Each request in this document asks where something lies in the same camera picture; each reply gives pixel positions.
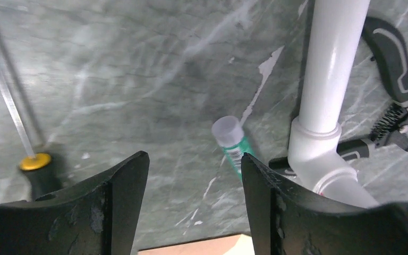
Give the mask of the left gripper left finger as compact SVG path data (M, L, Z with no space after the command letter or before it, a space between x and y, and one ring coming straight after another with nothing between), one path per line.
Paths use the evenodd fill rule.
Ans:
M37 201L0 204L0 254L130 254L149 164L138 151Z

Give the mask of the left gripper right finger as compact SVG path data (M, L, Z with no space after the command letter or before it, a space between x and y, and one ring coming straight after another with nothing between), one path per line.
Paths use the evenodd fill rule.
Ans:
M371 209L317 195L242 157L255 254L408 254L408 202Z

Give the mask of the green white glue stick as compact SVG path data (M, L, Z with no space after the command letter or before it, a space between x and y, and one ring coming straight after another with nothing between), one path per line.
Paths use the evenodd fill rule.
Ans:
M255 155L239 119L235 116L219 118L211 127L216 142L221 147L230 165L242 181L242 157L245 153Z

